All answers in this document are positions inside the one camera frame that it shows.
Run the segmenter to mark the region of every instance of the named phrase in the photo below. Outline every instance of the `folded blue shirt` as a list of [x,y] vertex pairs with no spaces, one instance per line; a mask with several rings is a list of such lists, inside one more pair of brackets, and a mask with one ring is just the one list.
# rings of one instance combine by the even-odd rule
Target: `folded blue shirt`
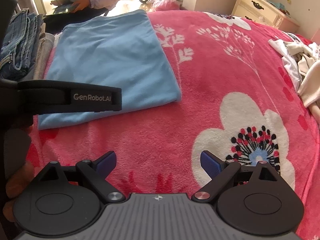
[[66,26],[46,79],[119,87],[122,111],[43,114],[38,117],[39,130],[181,99],[172,68],[143,10]]

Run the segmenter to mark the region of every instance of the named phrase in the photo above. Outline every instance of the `white dresser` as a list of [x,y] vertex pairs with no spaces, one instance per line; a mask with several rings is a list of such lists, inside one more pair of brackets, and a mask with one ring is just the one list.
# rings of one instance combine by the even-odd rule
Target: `white dresser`
[[297,32],[300,27],[296,20],[282,13],[266,0],[237,0],[232,15],[289,33]]

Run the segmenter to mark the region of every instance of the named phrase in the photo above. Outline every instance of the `bed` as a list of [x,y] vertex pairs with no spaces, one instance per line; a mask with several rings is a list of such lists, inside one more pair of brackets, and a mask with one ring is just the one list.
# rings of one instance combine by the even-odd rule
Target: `bed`
[[41,131],[35,117],[27,159],[36,171],[52,160],[74,165],[114,150],[118,162],[108,181],[126,195],[190,196],[210,180],[200,166],[202,150],[243,165],[268,160],[305,205],[297,234],[318,239],[319,126],[268,44],[291,38],[231,16],[161,11],[148,17],[182,100]]

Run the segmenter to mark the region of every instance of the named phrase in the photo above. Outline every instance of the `blue gripper pad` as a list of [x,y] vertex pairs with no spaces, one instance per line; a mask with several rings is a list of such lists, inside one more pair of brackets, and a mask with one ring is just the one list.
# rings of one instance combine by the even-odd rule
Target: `blue gripper pad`
[[200,164],[211,179],[217,176],[224,169],[224,162],[208,151],[203,151],[201,153]]
[[102,178],[105,179],[116,167],[116,164],[116,153],[113,151],[109,151],[93,162],[93,169],[96,171],[96,173],[98,173]]

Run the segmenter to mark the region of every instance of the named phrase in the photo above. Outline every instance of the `black drawer handle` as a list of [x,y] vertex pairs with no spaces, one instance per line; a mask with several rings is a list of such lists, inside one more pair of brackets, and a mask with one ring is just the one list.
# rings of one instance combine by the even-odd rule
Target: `black drawer handle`
[[260,4],[258,4],[257,2],[255,2],[255,1],[252,1],[252,3],[253,3],[253,6],[255,7],[255,8],[257,8],[257,9],[259,9],[259,10],[264,10],[264,8],[260,5]]

